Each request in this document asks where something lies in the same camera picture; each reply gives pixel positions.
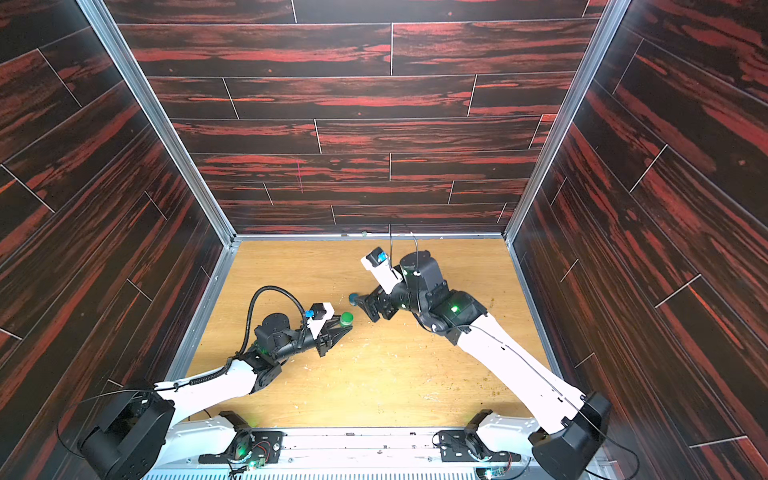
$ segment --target enclosure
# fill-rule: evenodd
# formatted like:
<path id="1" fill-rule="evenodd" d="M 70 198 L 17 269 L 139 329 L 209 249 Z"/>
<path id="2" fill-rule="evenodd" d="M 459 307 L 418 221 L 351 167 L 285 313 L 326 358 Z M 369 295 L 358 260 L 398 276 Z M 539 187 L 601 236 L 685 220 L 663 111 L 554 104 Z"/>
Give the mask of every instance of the enclosure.
<path id="1" fill-rule="evenodd" d="M 474 480 L 432 434 L 530 409 L 415 315 L 349 304 L 390 245 L 610 401 L 592 472 L 768 478 L 766 25 L 722 0 L 5 0 L 0 478 L 98 478 L 77 440 L 108 400 L 224 365 L 274 284 L 355 319 L 189 418 L 286 433 L 238 478 Z M 275 312 L 299 326 L 272 293 L 253 326 Z M 504 464 L 550 478 L 479 465 Z"/>

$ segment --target wood grain wall panel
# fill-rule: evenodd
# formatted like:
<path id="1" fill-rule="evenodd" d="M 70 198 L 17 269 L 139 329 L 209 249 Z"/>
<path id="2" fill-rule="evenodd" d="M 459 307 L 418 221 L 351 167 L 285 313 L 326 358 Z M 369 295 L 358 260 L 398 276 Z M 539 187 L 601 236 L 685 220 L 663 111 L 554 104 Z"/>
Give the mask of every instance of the wood grain wall panel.
<path id="1" fill-rule="evenodd" d="M 615 95 L 726 194 L 768 222 L 768 106 L 647 41 Z"/>
<path id="2" fill-rule="evenodd" d="M 209 183 L 216 198 L 252 205 L 447 204 L 450 182 Z"/>
<path id="3" fill-rule="evenodd" d="M 223 78 L 149 77 L 171 118 L 237 118 Z"/>
<path id="4" fill-rule="evenodd" d="M 151 299 L 157 295 L 203 218 L 205 214 L 190 195 L 162 229 L 149 239 L 151 245 L 128 276 L 145 295 Z"/>
<path id="5" fill-rule="evenodd" d="M 325 153 L 493 151 L 528 148 L 537 117 L 318 120 Z"/>
<path id="6" fill-rule="evenodd" d="M 737 439 L 691 449 L 691 454 L 709 465 L 714 478 L 762 480 L 768 478 L 768 462 L 750 439 Z"/>
<path id="7" fill-rule="evenodd" d="M 298 155 L 301 181 L 376 181 L 389 178 L 389 159 L 384 154 Z"/>
<path id="8" fill-rule="evenodd" d="M 169 161 L 153 131 L 139 135 L 66 210 L 55 214 L 0 272 L 0 326 L 26 336 Z M 46 275 L 37 272 L 45 268 Z"/>
<path id="9" fill-rule="evenodd" d="M 0 266 L 51 215 L 35 195 L 0 167 Z"/>
<path id="10" fill-rule="evenodd" d="M 172 219 L 178 207 L 192 196 L 192 190 L 175 163 L 167 162 L 147 187 L 147 195 L 166 218 Z"/>
<path id="11" fill-rule="evenodd" d="M 549 304 L 545 307 L 548 318 L 542 319 L 542 322 L 548 335 L 553 337 L 550 341 L 561 345 L 558 347 L 561 368 L 568 372 L 570 382 L 574 382 L 574 366 L 594 351 L 588 336 L 582 332 L 578 319 L 573 317 L 566 299 L 558 293 L 560 282 L 576 261 L 576 255 L 563 236 L 541 192 L 537 194 L 531 208 L 530 222 L 525 231 L 521 232 L 521 235 L 525 236 L 524 241 L 530 246 L 525 262 L 531 267 L 531 275 L 535 277 L 535 285 L 528 284 L 528 288 L 532 289 L 531 294 L 536 300 L 536 305 Z"/>
<path id="12" fill-rule="evenodd" d="M 528 178 L 509 180 L 457 180 L 451 189 L 451 204 L 493 204 L 515 202 L 528 185 Z"/>
<path id="13" fill-rule="evenodd" d="M 339 224 L 497 223 L 504 204 L 354 205 L 334 207 Z"/>
<path id="14" fill-rule="evenodd" d="M 389 179 L 387 154 L 192 154 L 207 181 L 376 181 Z"/>
<path id="15" fill-rule="evenodd" d="M 656 45 L 768 101 L 768 12 L 762 2 L 644 0 L 625 25 Z"/>
<path id="16" fill-rule="evenodd" d="M 0 368 L 0 382 L 4 386 L 0 413 L 15 419 L 13 425 L 3 429 L 0 462 L 8 459 L 14 445 L 32 424 L 49 393 L 124 285 L 131 266 L 148 247 L 146 237 L 162 222 L 160 211 L 144 195 Z"/>
<path id="17" fill-rule="evenodd" d="M 147 117 L 121 82 L 5 166 L 58 210 L 146 125 Z"/>
<path id="18" fill-rule="evenodd" d="M 574 72 L 478 75 L 469 116 L 556 114 Z"/>
<path id="19" fill-rule="evenodd" d="M 6 0 L 0 18 L 0 63 L 88 27 L 75 0 Z"/>
<path id="20" fill-rule="evenodd" d="M 502 212 L 498 216 L 496 223 L 502 228 L 502 232 L 505 230 L 509 221 L 512 219 L 512 214 L 515 212 L 515 208 L 518 206 L 518 202 L 507 202 L 502 207 Z"/>
<path id="21" fill-rule="evenodd" d="M 540 150 L 392 154 L 392 180 L 528 178 Z"/>
<path id="22" fill-rule="evenodd" d="M 541 182 L 541 191 L 544 192 L 544 196 L 547 197 L 549 204 L 554 202 L 560 192 L 561 187 L 567 181 L 560 162 L 557 158 L 552 161 L 552 165 L 549 167 L 547 175 Z"/>
<path id="23" fill-rule="evenodd" d="M 447 204 L 451 182 L 266 184 L 275 205 Z"/>
<path id="24" fill-rule="evenodd" d="M 257 225 L 333 225 L 331 207 L 324 205 L 275 205 L 265 207 L 261 202 L 220 200 L 219 205 L 237 230 Z"/>
<path id="25" fill-rule="evenodd" d="M 205 219 L 201 220 L 200 222 L 203 225 L 208 223 Z M 203 269 L 205 274 L 208 276 L 208 279 L 210 279 L 214 274 L 214 268 L 216 268 L 216 264 L 219 262 L 219 257 L 221 257 L 221 250 L 224 249 L 224 245 L 221 243 L 221 239 L 216 234 L 214 229 L 210 227 L 210 223 L 208 224 L 209 228 L 206 230 L 206 233 L 203 236 L 203 243 L 198 247 L 200 255 L 198 255 L 197 259 L 200 263 L 200 268 Z"/>
<path id="26" fill-rule="evenodd" d="M 584 10 L 585 18 L 600 18 L 603 16 L 603 10 L 608 4 L 608 0 L 588 0 L 587 8 Z"/>
<path id="27" fill-rule="evenodd" d="M 536 127 L 536 133 L 531 140 L 531 144 L 528 145 L 529 148 L 544 147 L 544 142 L 546 142 L 547 137 L 549 137 L 549 131 L 552 129 L 556 117 L 556 114 L 546 114 L 541 116 L 541 120 Z"/>
<path id="28" fill-rule="evenodd" d="M 21 341 L 8 333 L 0 332 L 0 365 L 13 354 Z"/>
<path id="29" fill-rule="evenodd" d="M 395 75 L 575 71 L 593 19 L 394 24 Z"/>
<path id="30" fill-rule="evenodd" d="M 639 375 L 646 378 L 650 392 L 657 395 L 657 399 L 653 399 L 658 404 L 657 415 L 668 415 L 670 426 L 674 426 L 686 445 L 740 435 L 739 426 L 649 304 L 641 285 L 635 282 L 619 260 L 596 220 L 578 199 L 571 182 L 565 184 L 553 208 L 565 235 L 574 246 L 578 264 L 582 265 L 594 289 L 599 292 L 608 318 L 614 319 L 598 329 L 589 329 L 602 332 L 600 337 L 604 337 L 606 343 L 621 344 L 612 346 L 608 356 L 601 356 L 614 360 L 619 354 L 616 351 L 619 347 L 621 355 L 637 362 L 636 371 L 627 371 L 625 375 L 632 381 L 637 381 Z M 598 355 L 606 351 L 607 347 L 596 345 L 593 337 L 590 341 Z"/>
<path id="31" fill-rule="evenodd" d="M 117 23 L 294 23 L 290 0 L 106 0 Z"/>
<path id="32" fill-rule="evenodd" d="M 642 41 L 641 36 L 627 30 L 624 24 L 619 25 L 597 73 L 594 74 L 595 81 L 613 93 Z"/>
<path id="33" fill-rule="evenodd" d="M 573 385 L 577 379 L 574 370 L 576 362 L 573 360 L 573 357 L 577 354 L 572 354 L 566 348 L 563 332 L 558 328 L 558 317 L 561 315 L 561 312 L 558 310 L 559 306 L 556 305 L 554 295 L 552 295 L 551 285 L 547 285 L 544 282 L 542 270 L 531 258 L 524 258 L 520 263 L 520 268 L 527 281 L 528 291 L 531 293 L 534 305 L 536 305 L 536 310 L 541 324 L 544 326 L 547 339 L 552 344 L 552 352 L 555 358 L 558 359 L 563 380 Z"/>
<path id="34" fill-rule="evenodd" d="M 189 292 L 179 305 L 179 313 L 176 315 L 175 321 L 169 322 L 167 331 L 164 332 L 163 336 L 158 337 L 158 339 L 162 339 L 162 342 L 157 345 L 157 351 L 147 373 L 147 377 L 152 381 L 159 382 L 165 379 L 168 369 L 174 361 L 174 356 L 179 350 L 181 340 L 189 328 L 192 316 L 197 310 L 197 305 L 203 299 L 208 280 L 208 275 L 201 266 L 198 266 Z"/>
<path id="35" fill-rule="evenodd" d="M 576 385 L 583 392 L 600 392 L 611 402 L 611 420 L 608 424 L 607 435 L 633 452 L 637 452 L 640 449 L 637 444 L 637 433 L 632 429 L 627 413 L 611 387 L 611 380 L 600 366 L 598 356 L 588 357 L 575 370 L 578 378 Z M 619 449 L 611 442 L 605 442 L 603 446 L 608 459 L 616 462 L 614 464 L 614 468 L 617 470 L 616 476 L 626 478 L 631 475 L 637 464 L 634 456 Z M 638 478 L 649 477 L 647 473 L 647 471 L 643 471 L 643 474 Z"/>
<path id="36" fill-rule="evenodd" d="M 743 433 L 761 452 L 768 452 L 765 344 L 704 278 L 693 281 L 658 311 Z"/>
<path id="37" fill-rule="evenodd" d="M 147 75 L 389 75 L 391 27 L 368 25 L 121 25 Z"/>
<path id="38" fill-rule="evenodd" d="M 465 117 L 475 78 L 228 78 L 240 118 Z"/>
<path id="39" fill-rule="evenodd" d="M 584 0 L 293 0 L 300 23 L 469 22 L 576 18 Z"/>
<path id="40" fill-rule="evenodd" d="M 101 386 L 101 391 L 97 393 L 109 393 L 116 392 L 120 387 L 110 382 L 104 382 Z M 74 433 L 78 426 L 90 425 L 91 420 L 95 419 L 95 415 L 100 412 L 107 401 L 111 400 L 109 396 L 98 399 L 95 402 L 86 402 L 85 404 L 75 407 L 74 413 L 71 414 L 69 420 L 69 428 L 62 429 L 61 439 L 70 445 L 78 434 Z M 54 478 L 55 480 L 65 480 L 67 478 L 76 478 L 77 480 L 99 480 L 94 469 L 84 459 L 70 455 L 64 451 L 64 448 L 57 445 L 53 448 L 51 454 L 48 456 L 48 460 L 39 469 L 38 477 L 42 478 Z"/>
<path id="41" fill-rule="evenodd" d="M 123 79 L 90 27 L 41 47 L 40 52 L 80 105 L 91 103 Z"/>
<path id="42" fill-rule="evenodd" d="M 266 192 L 264 182 L 230 182 L 210 180 L 207 182 L 211 193 L 219 201 L 219 204 L 236 204 L 244 202 L 252 207 L 271 206 L 273 204 L 270 195 Z"/>
<path id="43" fill-rule="evenodd" d="M 190 152 L 205 154 L 317 154 L 312 121 L 172 120 Z"/>
<path id="44" fill-rule="evenodd" d="M 56 439 L 57 423 L 62 441 L 74 449 L 74 442 L 93 404 L 69 412 L 66 410 L 76 402 L 101 393 L 109 373 L 149 304 L 150 301 L 128 281 L 123 282 L 8 462 L 0 469 L 0 475 L 4 478 L 29 478 L 58 468 L 69 454 Z"/>
<path id="45" fill-rule="evenodd" d="M 627 190 L 632 190 L 665 145 L 594 81 L 574 124 Z"/>
<path id="46" fill-rule="evenodd" d="M 697 275 L 697 269 L 605 167 L 575 126 L 558 156 L 570 179 L 568 186 L 586 203 L 601 234 L 610 240 L 652 306 Z"/>
<path id="47" fill-rule="evenodd" d="M 531 214 L 533 215 L 531 224 L 525 229 L 523 241 L 531 249 L 532 266 L 538 265 L 539 256 L 546 257 L 546 269 L 551 272 L 548 276 L 552 277 L 552 281 L 548 281 L 548 283 L 554 285 L 555 282 L 562 280 L 576 262 L 578 255 L 574 252 L 571 243 L 568 242 L 568 238 L 564 235 L 542 192 L 536 194 L 534 203 L 531 205 Z M 579 362 L 583 359 L 584 357 L 575 360 Z"/>
<path id="48" fill-rule="evenodd" d="M 200 222 L 186 248 L 181 251 L 180 257 L 171 268 L 160 291 L 152 299 L 147 313 L 141 319 L 117 361 L 110 379 L 121 385 L 142 379 L 149 382 L 164 379 L 165 372 L 157 375 L 156 370 L 152 370 L 152 366 L 157 353 L 161 351 L 165 337 L 169 335 L 172 324 L 188 322 L 191 319 L 191 316 L 181 318 L 185 315 L 182 313 L 182 306 L 194 291 L 194 281 L 200 271 L 200 262 L 208 254 L 204 246 L 210 235 L 215 236 L 210 225 L 205 221 Z M 164 319 L 164 321 L 158 322 L 157 319 Z"/>
<path id="49" fill-rule="evenodd" d="M 641 374 L 640 367 L 623 349 L 620 339 L 609 336 L 608 332 L 615 331 L 611 326 L 613 320 L 602 304 L 600 294 L 594 289 L 584 272 L 584 265 L 577 263 L 573 270 L 563 279 L 561 293 L 570 305 L 571 315 L 585 332 L 600 332 L 588 338 L 594 347 L 595 355 L 576 368 L 582 382 L 587 382 L 608 398 L 613 406 L 611 425 L 608 434 L 614 434 L 617 442 L 627 446 L 637 453 L 641 462 L 641 473 L 638 478 L 686 478 L 675 473 L 692 470 L 686 465 L 684 455 L 681 455 L 685 445 L 677 437 L 674 428 L 667 421 L 662 408 L 656 401 L 652 388 Z M 637 380 L 632 375 L 640 375 Z M 649 455 L 647 440 L 644 435 L 648 428 L 643 421 L 658 427 L 668 433 L 667 437 L 660 435 L 663 442 L 660 449 L 670 449 L 668 453 L 656 458 Z M 619 463 L 622 478 L 628 477 L 634 471 L 636 462 L 632 455 L 627 455 L 610 442 L 605 442 L 609 454 Z M 659 475 L 659 468 L 668 470 Z"/>
<path id="50" fill-rule="evenodd" d="M 768 229 L 669 148 L 632 195 L 768 343 Z"/>
<path id="51" fill-rule="evenodd" d="M 0 65 L 0 162 L 79 108 L 39 50 Z"/>

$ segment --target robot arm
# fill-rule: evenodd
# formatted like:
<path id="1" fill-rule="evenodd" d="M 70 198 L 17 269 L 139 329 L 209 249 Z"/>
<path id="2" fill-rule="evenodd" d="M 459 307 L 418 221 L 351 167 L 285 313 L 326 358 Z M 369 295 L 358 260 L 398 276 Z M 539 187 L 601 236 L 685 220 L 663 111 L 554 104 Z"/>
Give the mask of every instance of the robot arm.
<path id="1" fill-rule="evenodd" d="M 330 303 L 315 303 L 304 320 L 301 328 L 291 330 L 287 316 L 273 313 L 255 329 L 256 342 L 225 367 L 114 395 L 79 440 L 82 455 L 103 480 L 138 480 L 154 466 L 198 455 L 221 454 L 233 462 L 244 461 L 257 441 L 235 415 L 182 420 L 258 392 L 280 374 L 291 356 L 312 348 L 325 356 L 352 329 L 351 322 L 334 315 Z"/>
<path id="2" fill-rule="evenodd" d="M 467 445 L 476 458 L 494 452 L 533 456 L 558 480 L 577 478 L 602 444 L 611 404 L 599 393 L 587 397 L 526 352 L 496 318 L 466 292 L 449 290 L 429 251 L 410 253 L 398 266 L 381 248 L 361 259 L 379 286 L 366 296 L 350 296 L 373 321 L 412 312 L 429 331 L 488 367 L 531 411 L 521 423 L 490 410 L 469 423 Z"/>

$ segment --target wooden floor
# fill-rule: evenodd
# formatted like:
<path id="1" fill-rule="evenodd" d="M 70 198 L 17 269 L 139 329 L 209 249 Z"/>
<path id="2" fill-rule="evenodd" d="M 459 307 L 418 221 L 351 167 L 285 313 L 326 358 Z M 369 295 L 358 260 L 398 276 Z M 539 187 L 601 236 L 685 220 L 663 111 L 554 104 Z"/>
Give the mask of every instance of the wooden floor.
<path id="1" fill-rule="evenodd" d="M 376 280 L 360 258 L 388 240 L 244 242 L 224 284 L 189 373 L 223 365 L 240 348 L 248 303 L 264 285 L 290 291 L 306 307 L 331 302 L 355 315 L 354 329 L 324 358 L 294 356 L 266 389 L 221 403 L 210 413 L 234 410 L 252 426 L 464 425 L 477 411 L 530 416 L 488 369 L 440 336 L 421 329 L 410 313 L 368 320 L 347 301 L 370 293 Z M 399 261 L 415 249 L 395 240 Z M 420 240 L 439 262 L 449 287 L 472 294 L 539 361 L 548 365 L 503 240 Z M 274 312 L 299 325 L 296 307 L 279 293 L 261 295 L 253 324 Z M 255 339 L 251 332 L 250 343 Z"/>

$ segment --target red wire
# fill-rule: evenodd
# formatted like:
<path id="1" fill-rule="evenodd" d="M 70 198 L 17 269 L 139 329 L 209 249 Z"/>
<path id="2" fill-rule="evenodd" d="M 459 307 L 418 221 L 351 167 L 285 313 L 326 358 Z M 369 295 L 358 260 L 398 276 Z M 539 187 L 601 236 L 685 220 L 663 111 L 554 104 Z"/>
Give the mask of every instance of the red wire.
<path id="1" fill-rule="evenodd" d="M 256 446 L 259 447 L 260 449 L 264 450 L 264 453 L 266 454 L 266 458 L 264 459 L 264 463 L 267 463 L 270 460 L 270 452 L 267 449 L 265 449 L 263 446 L 261 446 L 262 443 L 265 443 L 265 442 L 264 441 L 259 442 L 259 443 L 256 444 Z"/>

